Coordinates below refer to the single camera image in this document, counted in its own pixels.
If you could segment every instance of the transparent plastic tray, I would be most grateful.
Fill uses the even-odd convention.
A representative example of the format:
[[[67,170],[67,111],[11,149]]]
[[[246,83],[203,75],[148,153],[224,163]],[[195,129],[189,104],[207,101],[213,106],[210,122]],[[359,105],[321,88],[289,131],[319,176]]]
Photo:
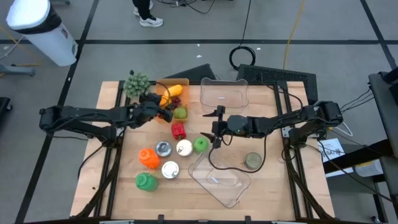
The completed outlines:
[[[211,153],[211,161],[220,168],[232,166],[216,149]],[[226,208],[232,208],[239,202],[251,182],[250,177],[241,171],[214,169],[209,163],[208,151],[201,154],[188,172]]]
[[[249,104],[249,84],[246,80],[219,81],[203,78],[200,82],[200,103],[204,112],[211,113],[218,105],[225,113],[241,113]]]

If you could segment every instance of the red bell pepper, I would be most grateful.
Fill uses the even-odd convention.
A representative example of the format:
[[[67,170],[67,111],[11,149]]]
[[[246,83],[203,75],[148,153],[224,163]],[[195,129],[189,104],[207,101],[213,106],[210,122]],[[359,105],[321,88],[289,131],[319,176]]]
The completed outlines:
[[[172,124],[172,134],[176,140],[181,140],[187,137],[187,134],[185,134],[184,125],[182,123]]]

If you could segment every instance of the wooden tabletop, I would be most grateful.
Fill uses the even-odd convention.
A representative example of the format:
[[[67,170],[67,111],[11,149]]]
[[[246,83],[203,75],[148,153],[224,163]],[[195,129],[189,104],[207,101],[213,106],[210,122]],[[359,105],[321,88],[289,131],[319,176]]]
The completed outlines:
[[[298,96],[304,104],[307,104],[302,82],[288,82],[288,87],[289,93]],[[118,82],[103,82],[97,108],[112,108],[117,88]],[[202,117],[205,113],[201,109],[200,86],[191,85],[189,92],[189,120],[184,126],[187,139],[193,141],[200,136],[199,132],[210,133],[211,123],[216,118]],[[274,92],[270,88],[249,86],[248,98],[250,103],[241,115],[277,116]],[[296,99],[290,98],[290,101],[293,110],[300,108]],[[162,158],[160,167],[167,161],[178,163],[180,166],[178,177],[167,180],[162,177],[158,168],[154,171],[154,175],[158,177],[159,188],[155,192],[139,190],[135,184],[135,177],[141,172],[148,172],[148,169],[139,162],[138,151],[145,147],[154,148],[160,140],[169,141],[175,146],[177,141],[172,137],[170,127],[171,124],[151,121],[141,128],[127,129],[113,203],[113,219],[155,220],[159,214],[163,214],[166,220],[243,220],[246,215],[250,215],[252,220],[294,220],[288,173],[280,157],[283,147],[279,129],[267,137],[266,163],[259,172],[249,174],[251,184],[233,208],[224,207],[190,177],[188,167],[198,157],[195,152],[189,157],[181,157],[174,151],[170,157]],[[318,147],[314,139],[309,139],[307,144]],[[90,155],[99,146],[98,140],[89,140],[85,156]],[[257,152],[261,156],[264,155],[264,140],[234,138],[230,146],[222,146],[218,152],[232,165],[245,169],[243,158],[247,153]],[[301,149],[301,152],[308,189],[325,211],[334,216],[320,154],[310,147]],[[105,150],[100,151],[82,168],[71,215],[80,212],[98,188],[104,154]],[[305,210],[299,189],[298,197],[301,214],[304,217]],[[104,194],[103,208],[106,207],[107,199],[108,191]]]

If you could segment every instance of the person's leg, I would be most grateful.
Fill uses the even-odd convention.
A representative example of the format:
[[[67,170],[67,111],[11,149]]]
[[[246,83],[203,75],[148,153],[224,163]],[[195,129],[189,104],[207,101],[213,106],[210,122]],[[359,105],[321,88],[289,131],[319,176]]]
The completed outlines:
[[[149,1],[149,10],[152,10],[154,7],[154,2],[152,0]],[[139,16],[138,8],[134,7],[134,15]]]
[[[150,18],[150,0],[132,0],[132,3],[138,8],[138,13],[143,20]]]
[[[163,19],[156,18],[150,14],[150,0],[132,0],[132,3],[138,9],[138,14],[140,15],[139,23],[141,26],[160,27],[163,25]]]

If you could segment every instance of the cable coil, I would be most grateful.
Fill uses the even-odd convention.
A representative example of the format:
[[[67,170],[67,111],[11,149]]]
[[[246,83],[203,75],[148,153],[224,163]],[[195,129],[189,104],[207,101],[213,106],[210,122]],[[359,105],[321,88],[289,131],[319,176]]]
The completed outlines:
[[[254,65],[255,62],[256,62],[256,53],[254,52],[254,50],[251,49],[250,47],[245,47],[245,46],[240,46],[240,45],[239,45],[238,47],[235,47],[235,48],[229,53],[229,63],[230,63],[231,66],[232,66],[235,70],[237,70],[237,71],[239,70],[239,67],[236,66],[236,65],[234,64],[234,62],[232,61],[232,56],[234,55],[235,51],[237,51],[237,50],[239,50],[239,49],[247,50],[247,51],[251,54],[252,60],[251,60],[250,65]]]

